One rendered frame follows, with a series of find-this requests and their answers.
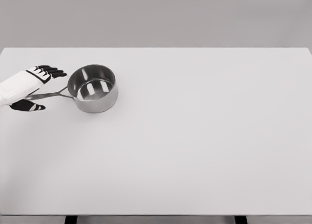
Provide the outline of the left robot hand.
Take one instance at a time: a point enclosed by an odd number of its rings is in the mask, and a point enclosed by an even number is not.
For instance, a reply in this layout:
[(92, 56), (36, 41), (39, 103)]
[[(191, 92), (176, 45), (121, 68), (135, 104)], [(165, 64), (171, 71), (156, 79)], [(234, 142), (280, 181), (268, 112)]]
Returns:
[(26, 97), (37, 90), (49, 81), (65, 77), (67, 74), (56, 67), (49, 65), (38, 65), (26, 70), (19, 71), (13, 76), (5, 79), (6, 82), (12, 82), (14, 86), (14, 102), (8, 105), (11, 109), (23, 112), (41, 111), (45, 106), (36, 104)]

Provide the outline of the steel saucepan with long handle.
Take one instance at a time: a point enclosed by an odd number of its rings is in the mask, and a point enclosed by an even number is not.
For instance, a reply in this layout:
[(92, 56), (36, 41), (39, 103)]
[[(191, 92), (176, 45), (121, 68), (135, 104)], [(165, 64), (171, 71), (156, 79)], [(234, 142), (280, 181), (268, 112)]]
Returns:
[(110, 109), (118, 98), (115, 74), (104, 65), (90, 64), (73, 72), (67, 85), (58, 92), (32, 94), (26, 99), (40, 100), (56, 96), (72, 99), (83, 112), (104, 112)]

